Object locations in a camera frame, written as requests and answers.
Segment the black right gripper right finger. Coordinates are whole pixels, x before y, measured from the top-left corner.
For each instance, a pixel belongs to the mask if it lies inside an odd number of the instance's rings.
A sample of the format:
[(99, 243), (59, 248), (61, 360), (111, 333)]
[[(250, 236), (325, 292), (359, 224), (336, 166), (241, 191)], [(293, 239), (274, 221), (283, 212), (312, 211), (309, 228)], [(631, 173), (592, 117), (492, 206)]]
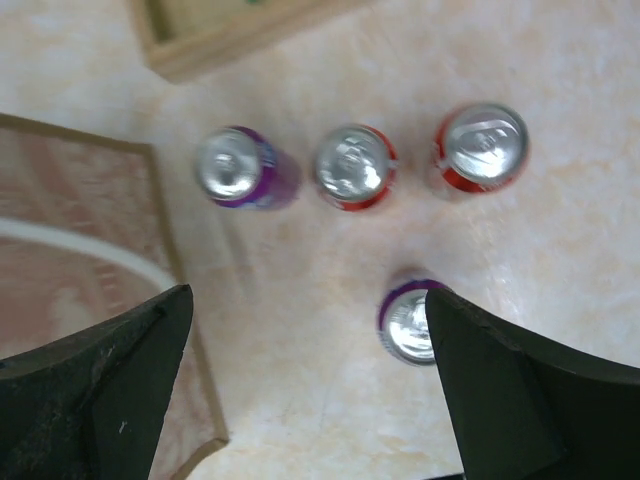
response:
[(463, 479), (636, 479), (639, 370), (426, 295)]

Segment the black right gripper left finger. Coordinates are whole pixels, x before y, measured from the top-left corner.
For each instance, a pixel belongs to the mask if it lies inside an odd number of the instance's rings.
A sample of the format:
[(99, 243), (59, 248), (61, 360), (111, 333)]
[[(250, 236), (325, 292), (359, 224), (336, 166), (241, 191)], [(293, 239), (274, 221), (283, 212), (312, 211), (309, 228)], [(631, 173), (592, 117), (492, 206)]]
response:
[(4, 479), (146, 479), (193, 319), (177, 285), (1, 362)]

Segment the purple fanta can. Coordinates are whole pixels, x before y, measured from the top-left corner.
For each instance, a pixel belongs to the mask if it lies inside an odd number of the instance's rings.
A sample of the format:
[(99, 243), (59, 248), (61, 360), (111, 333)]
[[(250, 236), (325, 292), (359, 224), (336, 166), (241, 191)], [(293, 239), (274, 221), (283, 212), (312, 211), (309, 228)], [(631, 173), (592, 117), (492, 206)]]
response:
[(194, 175), (215, 204), (229, 209), (284, 208), (297, 199), (302, 183), (294, 159), (239, 125), (220, 128), (201, 143)]
[(387, 282), (376, 318), (376, 333), (385, 350), (414, 366), (436, 363), (425, 305), (430, 290), (447, 289), (438, 276), (424, 268), (398, 270)]

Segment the tan canvas tote bag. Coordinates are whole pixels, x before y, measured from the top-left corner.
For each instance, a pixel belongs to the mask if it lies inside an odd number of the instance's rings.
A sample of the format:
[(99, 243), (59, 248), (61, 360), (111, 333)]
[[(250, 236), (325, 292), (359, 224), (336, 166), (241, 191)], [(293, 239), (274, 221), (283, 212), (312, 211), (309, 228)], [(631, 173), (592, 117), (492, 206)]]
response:
[(185, 279), (152, 146), (2, 116), (3, 356)]

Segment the red cola can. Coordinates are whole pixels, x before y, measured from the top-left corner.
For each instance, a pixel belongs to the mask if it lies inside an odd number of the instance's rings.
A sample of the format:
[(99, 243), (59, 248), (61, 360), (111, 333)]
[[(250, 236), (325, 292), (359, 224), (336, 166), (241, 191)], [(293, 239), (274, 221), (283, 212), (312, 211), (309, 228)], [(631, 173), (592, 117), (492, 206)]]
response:
[(523, 173), (530, 150), (527, 124), (514, 109), (496, 102), (464, 104), (438, 126), (426, 179), (450, 200), (493, 193)]

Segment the red coke can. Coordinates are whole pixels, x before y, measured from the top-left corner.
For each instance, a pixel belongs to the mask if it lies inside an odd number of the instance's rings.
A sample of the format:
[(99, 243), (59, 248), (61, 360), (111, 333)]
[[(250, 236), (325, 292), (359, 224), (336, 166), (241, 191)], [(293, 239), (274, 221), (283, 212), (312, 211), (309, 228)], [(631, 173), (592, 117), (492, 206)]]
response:
[(397, 169), (397, 152), (388, 137), (363, 124), (342, 125), (330, 131), (312, 161), (312, 177), (320, 197), (350, 213), (364, 212), (387, 201)]

